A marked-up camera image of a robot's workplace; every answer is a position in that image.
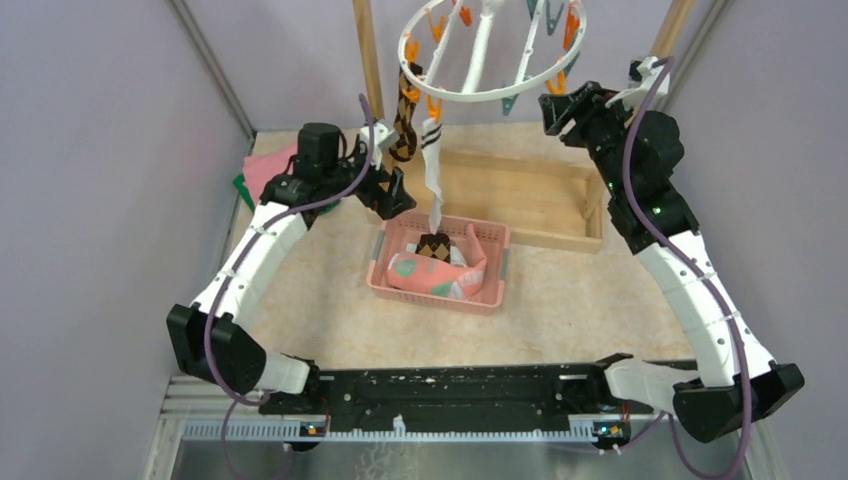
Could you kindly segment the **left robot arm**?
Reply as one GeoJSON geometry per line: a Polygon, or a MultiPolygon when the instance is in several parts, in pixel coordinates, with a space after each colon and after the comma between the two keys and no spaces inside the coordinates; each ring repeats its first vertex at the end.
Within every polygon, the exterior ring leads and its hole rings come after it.
{"type": "Polygon", "coordinates": [[[319,404],[315,366],[273,353],[249,333],[261,297],[284,257],[320,213],[347,196],[357,197],[384,220],[412,209],[398,167],[386,169],[382,154],[399,139],[382,121],[362,127],[353,140],[321,122],[305,124],[281,173],[263,187],[242,238],[208,286],[188,305],[174,305],[166,325],[179,369],[218,385],[232,399],[282,393],[297,413],[319,404]]]}

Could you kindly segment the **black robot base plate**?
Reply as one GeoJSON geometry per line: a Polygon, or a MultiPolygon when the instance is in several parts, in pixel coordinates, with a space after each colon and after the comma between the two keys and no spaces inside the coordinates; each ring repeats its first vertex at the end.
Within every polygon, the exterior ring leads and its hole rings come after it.
{"type": "Polygon", "coordinates": [[[547,441],[625,445],[652,408],[615,400],[592,363],[325,370],[262,415],[299,419],[301,441],[547,441]]]}

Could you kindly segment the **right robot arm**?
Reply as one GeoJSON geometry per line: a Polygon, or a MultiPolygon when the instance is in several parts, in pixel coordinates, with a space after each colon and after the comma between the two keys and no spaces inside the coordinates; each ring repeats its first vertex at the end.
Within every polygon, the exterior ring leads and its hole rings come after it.
{"type": "Polygon", "coordinates": [[[613,226],[661,289],[695,356],[691,371],[607,358],[586,385],[589,404],[600,412],[625,400],[648,405],[702,443],[772,415],[805,380],[750,331],[710,262],[670,180],[685,153],[677,121],[650,110],[632,124],[614,92],[594,81],[567,95],[544,93],[538,103],[547,135],[588,152],[609,191],[613,226]]]}

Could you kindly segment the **pink plastic basket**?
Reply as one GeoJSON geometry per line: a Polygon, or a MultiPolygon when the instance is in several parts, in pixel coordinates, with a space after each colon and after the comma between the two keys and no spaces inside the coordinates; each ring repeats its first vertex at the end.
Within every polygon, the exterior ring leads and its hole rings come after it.
{"type": "Polygon", "coordinates": [[[411,211],[384,222],[366,274],[367,285],[388,300],[493,314],[505,292],[510,228],[445,216],[439,232],[451,242],[446,260],[419,247],[430,234],[428,214],[411,211]]]}

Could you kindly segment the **pink teal sock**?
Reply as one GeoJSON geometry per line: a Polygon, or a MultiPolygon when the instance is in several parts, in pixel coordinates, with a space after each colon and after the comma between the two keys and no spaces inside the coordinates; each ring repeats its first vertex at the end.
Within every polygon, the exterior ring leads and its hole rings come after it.
{"type": "Polygon", "coordinates": [[[459,300],[470,300],[483,287],[488,264],[475,225],[465,227],[470,251],[464,255],[468,268],[453,266],[440,260],[402,251],[394,254],[386,270],[387,283],[396,289],[459,300]]]}

